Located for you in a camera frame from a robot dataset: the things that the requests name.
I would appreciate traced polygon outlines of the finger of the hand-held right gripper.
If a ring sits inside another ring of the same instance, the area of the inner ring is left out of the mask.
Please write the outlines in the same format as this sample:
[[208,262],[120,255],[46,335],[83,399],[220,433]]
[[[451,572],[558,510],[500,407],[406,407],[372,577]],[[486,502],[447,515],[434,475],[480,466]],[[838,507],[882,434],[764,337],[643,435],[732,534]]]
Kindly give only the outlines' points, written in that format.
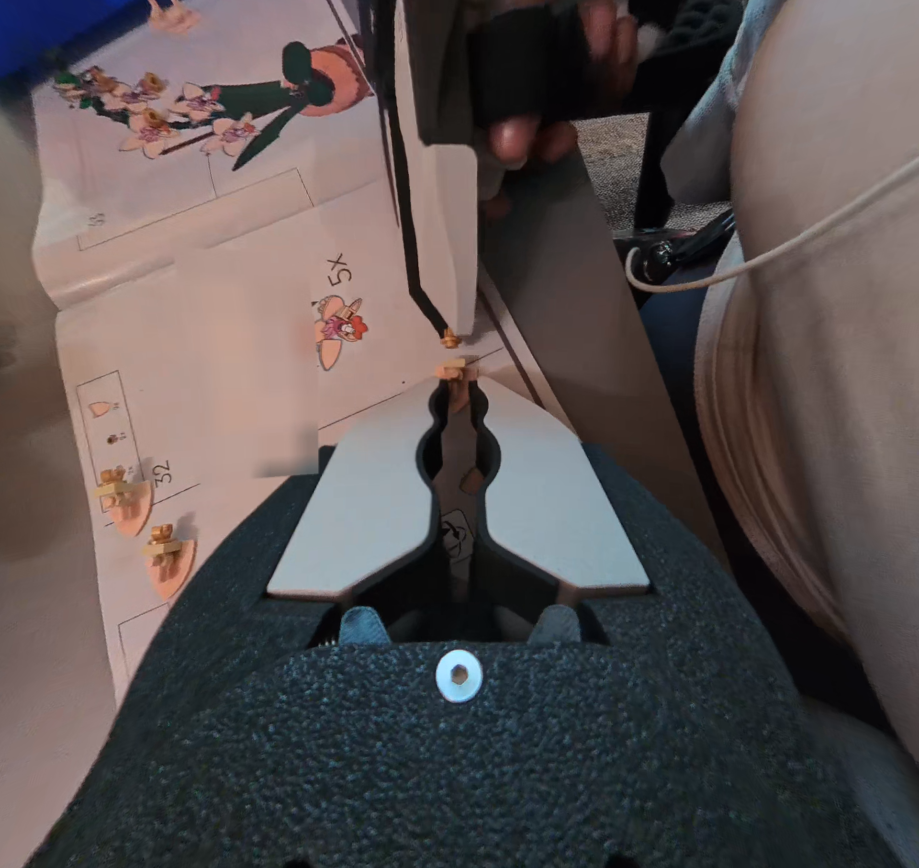
[[478,162],[472,138],[422,138],[403,0],[358,0],[365,73],[378,104],[383,157],[410,298],[441,339],[475,322]]

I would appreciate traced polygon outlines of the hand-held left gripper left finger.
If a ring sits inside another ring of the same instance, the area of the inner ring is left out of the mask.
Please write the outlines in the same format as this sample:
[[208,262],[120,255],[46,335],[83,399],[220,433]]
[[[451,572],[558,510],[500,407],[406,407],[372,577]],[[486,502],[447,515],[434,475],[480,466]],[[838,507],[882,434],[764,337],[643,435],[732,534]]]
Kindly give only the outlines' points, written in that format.
[[434,378],[355,417],[269,580],[270,598],[353,598],[430,547],[448,405],[448,383]]

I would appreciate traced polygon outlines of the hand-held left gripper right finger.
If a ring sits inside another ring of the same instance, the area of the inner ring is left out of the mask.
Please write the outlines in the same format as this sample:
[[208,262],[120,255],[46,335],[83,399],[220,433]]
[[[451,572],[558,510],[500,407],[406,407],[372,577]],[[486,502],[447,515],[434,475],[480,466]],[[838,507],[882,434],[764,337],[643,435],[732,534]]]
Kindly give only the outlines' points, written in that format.
[[580,439],[488,377],[469,386],[476,433],[472,583],[499,604],[578,604],[650,589]]

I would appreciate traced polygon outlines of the beige desk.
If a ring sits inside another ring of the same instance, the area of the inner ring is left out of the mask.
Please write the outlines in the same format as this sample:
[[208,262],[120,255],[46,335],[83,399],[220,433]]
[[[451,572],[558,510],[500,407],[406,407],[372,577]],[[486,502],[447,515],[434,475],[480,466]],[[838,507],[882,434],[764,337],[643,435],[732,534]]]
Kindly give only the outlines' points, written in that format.
[[[29,93],[2,93],[2,866],[67,808],[119,704],[93,525],[32,261],[42,202]],[[632,218],[648,117],[582,121],[555,165],[512,175],[486,268],[576,432],[599,444],[729,566],[613,240]]]

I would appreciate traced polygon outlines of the person's right hand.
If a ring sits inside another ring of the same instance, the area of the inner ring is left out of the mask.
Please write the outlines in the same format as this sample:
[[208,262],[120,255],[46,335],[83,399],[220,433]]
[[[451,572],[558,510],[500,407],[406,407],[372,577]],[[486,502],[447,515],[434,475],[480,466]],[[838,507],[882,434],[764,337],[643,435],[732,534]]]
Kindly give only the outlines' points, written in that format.
[[480,215],[506,215],[504,175],[577,145],[569,116],[632,89],[639,25],[626,0],[465,0]]

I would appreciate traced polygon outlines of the brick instruction booklet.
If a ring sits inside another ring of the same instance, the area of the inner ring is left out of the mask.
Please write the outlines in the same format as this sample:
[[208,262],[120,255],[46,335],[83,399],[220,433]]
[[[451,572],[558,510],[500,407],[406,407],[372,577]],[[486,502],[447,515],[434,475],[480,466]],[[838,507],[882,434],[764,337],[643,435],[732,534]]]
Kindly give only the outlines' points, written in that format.
[[[274,312],[296,333],[317,324],[326,335],[292,355],[316,376],[298,416],[320,445],[450,358],[558,406],[491,282],[455,351],[410,298],[378,104],[341,2],[185,4],[201,13],[187,34],[129,29],[57,65],[31,97],[43,192],[32,257],[59,311],[117,703],[178,600],[161,600],[148,577],[152,527],[197,540],[191,577],[281,483],[205,467],[217,454],[190,332],[213,313],[199,302],[185,312],[178,260],[268,259],[290,291],[308,263],[307,290],[282,294]],[[129,482],[154,483],[133,538],[94,496],[99,473],[118,466]]]

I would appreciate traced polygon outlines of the pink petal gold brick piece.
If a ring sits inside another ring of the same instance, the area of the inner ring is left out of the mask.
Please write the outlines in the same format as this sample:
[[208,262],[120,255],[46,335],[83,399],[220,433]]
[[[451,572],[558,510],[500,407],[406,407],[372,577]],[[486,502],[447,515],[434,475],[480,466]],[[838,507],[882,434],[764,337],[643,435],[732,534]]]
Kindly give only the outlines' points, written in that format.
[[174,535],[173,524],[153,526],[144,545],[144,563],[148,577],[163,601],[178,595],[189,580],[197,554],[195,539],[181,540]]
[[141,533],[150,517],[155,488],[146,479],[129,482],[126,474],[121,466],[102,470],[94,496],[102,511],[109,514],[117,532],[133,538]]

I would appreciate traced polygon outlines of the black mesh office chair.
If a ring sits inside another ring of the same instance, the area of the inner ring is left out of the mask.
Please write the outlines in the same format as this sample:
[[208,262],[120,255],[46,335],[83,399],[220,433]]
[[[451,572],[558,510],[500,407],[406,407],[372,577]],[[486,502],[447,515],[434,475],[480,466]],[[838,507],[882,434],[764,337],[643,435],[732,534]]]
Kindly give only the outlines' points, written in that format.
[[637,248],[632,270],[652,293],[678,269],[716,257],[735,226],[732,209],[695,234],[666,228],[673,200],[661,158],[706,93],[741,24],[741,0],[628,0],[639,24],[639,65],[626,115],[648,116],[634,208],[634,235],[616,246]]

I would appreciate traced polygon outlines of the person's beige sweatshirt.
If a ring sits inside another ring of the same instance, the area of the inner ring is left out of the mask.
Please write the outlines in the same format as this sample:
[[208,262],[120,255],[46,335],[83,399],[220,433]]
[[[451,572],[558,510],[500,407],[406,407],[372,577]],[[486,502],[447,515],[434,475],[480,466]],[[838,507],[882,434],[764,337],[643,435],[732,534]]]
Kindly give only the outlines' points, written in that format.
[[695,406],[730,509],[917,759],[917,1],[775,0],[737,51],[738,232]]

